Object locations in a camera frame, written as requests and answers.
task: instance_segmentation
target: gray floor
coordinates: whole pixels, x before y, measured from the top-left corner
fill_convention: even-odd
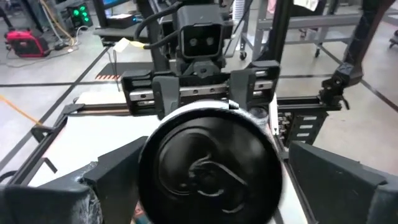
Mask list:
[[[363,63],[365,81],[384,95],[391,102],[398,104],[397,63],[398,47],[388,49],[388,40],[398,29],[392,25],[382,23],[369,48]],[[0,32],[6,30],[0,22]],[[4,95],[26,113],[36,119],[45,119],[44,124],[53,125],[62,108],[70,104],[84,91],[117,91],[111,84],[77,85],[70,94],[65,92],[70,85],[41,86],[41,87],[6,87],[5,85],[20,83],[63,83],[74,82],[86,68],[103,51],[98,37],[86,31],[79,36],[81,45],[79,50],[70,55],[53,58],[33,65],[31,60],[12,59],[13,54],[6,58],[7,52],[0,47],[0,95]],[[337,55],[343,56],[345,44],[330,43],[325,47]],[[282,61],[283,75],[324,75],[332,73],[337,63],[325,54],[314,59],[314,45],[288,45],[285,47]],[[149,61],[150,54],[145,50],[129,46],[118,55],[119,62]],[[95,79],[96,74],[108,63],[105,54],[94,67],[85,75],[83,82]],[[227,69],[243,67],[245,62],[238,58],[229,61]],[[277,89],[278,96],[315,95],[320,89],[323,78],[285,78],[280,81]],[[376,169],[398,175],[398,114],[388,104],[381,100],[364,85],[359,84],[346,90],[347,100],[351,110],[330,113],[326,123],[316,140],[315,145],[331,152],[361,161]],[[9,159],[15,152],[16,144],[29,132],[34,125],[28,119],[12,110],[3,102],[0,103],[0,160]],[[0,162],[0,174],[18,169],[37,143],[30,138],[16,155],[4,166]]]

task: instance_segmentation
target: black disc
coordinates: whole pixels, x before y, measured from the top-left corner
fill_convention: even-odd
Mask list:
[[[264,224],[281,191],[282,169],[270,139],[229,110],[179,114],[142,150],[140,201],[155,224]]]

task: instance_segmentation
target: red machine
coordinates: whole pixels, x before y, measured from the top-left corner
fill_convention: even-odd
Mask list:
[[[8,50],[14,50],[18,57],[46,57],[50,54],[49,44],[43,37],[36,36],[31,30],[16,30],[6,13],[0,7],[0,17],[9,28],[4,37]]]

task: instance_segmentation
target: workbench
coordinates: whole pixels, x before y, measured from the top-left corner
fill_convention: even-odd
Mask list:
[[[107,152],[141,136],[159,125],[156,116],[133,117],[121,92],[87,92],[74,105],[65,107],[55,126],[12,179],[14,184],[38,187],[71,173]],[[283,164],[284,192],[270,223],[311,223],[300,189]]]

